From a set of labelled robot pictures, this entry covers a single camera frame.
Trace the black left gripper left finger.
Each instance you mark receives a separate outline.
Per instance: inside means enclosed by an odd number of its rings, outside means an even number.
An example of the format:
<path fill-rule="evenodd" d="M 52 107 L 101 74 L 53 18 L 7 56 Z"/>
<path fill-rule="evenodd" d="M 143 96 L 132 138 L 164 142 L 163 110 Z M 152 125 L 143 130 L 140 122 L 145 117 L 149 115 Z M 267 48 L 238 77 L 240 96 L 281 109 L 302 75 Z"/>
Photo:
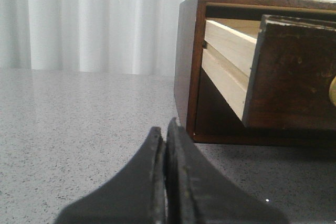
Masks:
<path fill-rule="evenodd" d="M 56 223 L 165 223 L 165 148 L 152 127 L 111 180 L 64 208 Z"/>

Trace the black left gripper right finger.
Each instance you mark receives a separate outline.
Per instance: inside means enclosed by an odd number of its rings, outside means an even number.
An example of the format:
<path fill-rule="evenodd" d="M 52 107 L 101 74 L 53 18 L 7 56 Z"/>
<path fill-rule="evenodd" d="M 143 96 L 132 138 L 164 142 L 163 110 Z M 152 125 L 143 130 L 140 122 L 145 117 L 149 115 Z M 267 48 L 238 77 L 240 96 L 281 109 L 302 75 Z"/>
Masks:
<path fill-rule="evenodd" d="M 288 223 L 278 209 L 257 200 L 222 175 L 171 119 L 166 138 L 169 223 Z"/>

